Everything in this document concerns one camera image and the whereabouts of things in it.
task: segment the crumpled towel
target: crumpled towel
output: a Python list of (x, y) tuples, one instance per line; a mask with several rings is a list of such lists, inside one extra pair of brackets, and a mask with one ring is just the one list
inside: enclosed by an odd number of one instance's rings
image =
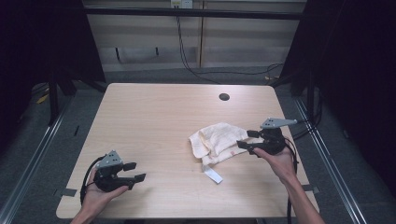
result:
[(202, 159), (203, 165), (216, 164), (246, 152), (236, 144), (245, 139), (248, 139), (246, 130), (224, 122), (205, 127), (190, 137), (192, 153)]

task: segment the beige towel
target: beige towel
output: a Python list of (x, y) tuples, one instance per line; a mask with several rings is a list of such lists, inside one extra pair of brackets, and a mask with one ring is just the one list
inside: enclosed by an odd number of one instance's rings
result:
[(246, 152), (236, 141), (248, 139), (247, 131), (228, 123), (205, 127), (190, 137), (192, 153), (203, 165), (216, 164)]

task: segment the wall outlet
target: wall outlet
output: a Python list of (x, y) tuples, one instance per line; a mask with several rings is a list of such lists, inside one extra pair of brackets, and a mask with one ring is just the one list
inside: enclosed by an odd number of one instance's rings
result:
[(192, 0), (181, 0), (182, 8), (192, 8)]
[(182, 0), (171, 0), (171, 8), (181, 8)]

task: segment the light wood tabletop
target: light wood tabletop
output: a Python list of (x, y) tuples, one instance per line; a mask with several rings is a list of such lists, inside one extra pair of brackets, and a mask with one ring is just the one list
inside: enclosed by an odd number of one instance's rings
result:
[[(220, 100), (221, 93), (230, 99)], [(78, 193), (62, 197), (57, 216), (74, 217), (88, 167), (115, 149), (124, 162), (137, 163), (134, 170), (121, 171), (119, 176), (147, 176), (110, 202), (100, 217), (285, 217), (287, 192), (265, 160), (241, 153), (213, 165), (223, 178), (216, 184), (203, 173), (189, 140), (219, 122), (259, 131), (268, 117), (284, 118), (271, 87), (111, 84), (67, 184)], [(291, 139), (288, 127), (282, 127), (282, 132)], [(301, 162), (298, 177), (308, 184)], [(307, 195), (318, 209), (313, 193)]]

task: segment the person's right hand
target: person's right hand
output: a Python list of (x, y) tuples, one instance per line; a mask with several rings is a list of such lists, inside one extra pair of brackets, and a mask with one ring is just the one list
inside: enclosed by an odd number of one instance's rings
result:
[(274, 173), (279, 177), (283, 184), (286, 184), (285, 181), (297, 178), (293, 167), (291, 152), (287, 147), (283, 148), (281, 152), (274, 156), (258, 147), (254, 148), (253, 151), (258, 156), (268, 161)]

